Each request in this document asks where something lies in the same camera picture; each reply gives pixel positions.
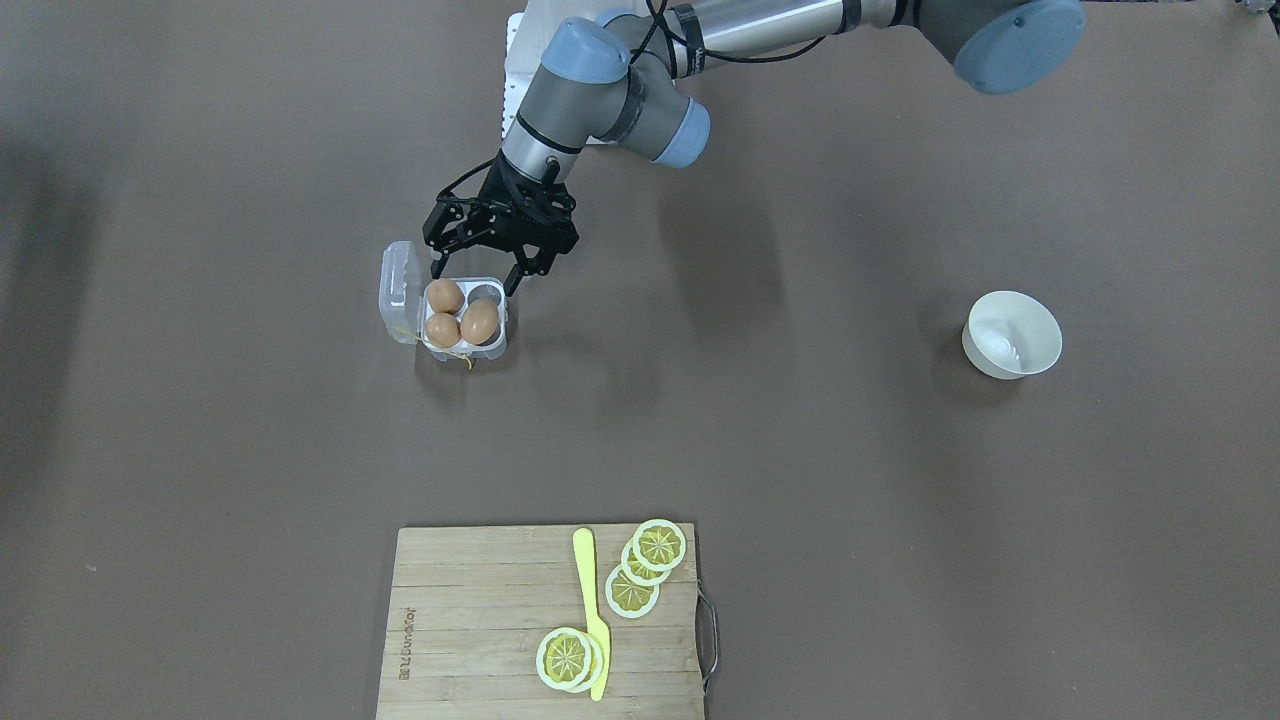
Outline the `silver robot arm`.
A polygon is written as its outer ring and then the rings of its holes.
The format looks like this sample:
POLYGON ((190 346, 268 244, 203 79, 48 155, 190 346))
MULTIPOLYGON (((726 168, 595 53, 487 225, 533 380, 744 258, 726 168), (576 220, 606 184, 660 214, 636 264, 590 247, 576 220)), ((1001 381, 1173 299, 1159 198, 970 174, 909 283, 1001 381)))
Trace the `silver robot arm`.
POLYGON ((422 225, 422 283, 481 246, 512 256, 503 292, 579 241, 567 179, 589 142, 660 167, 694 164, 710 113, 677 88, 721 65, 788 61, 861 27, 918 31, 975 91, 1006 95, 1056 70, 1085 28, 1079 1, 645 1, 559 20, 536 54, 499 150, 471 197, 453 184, 422 225))

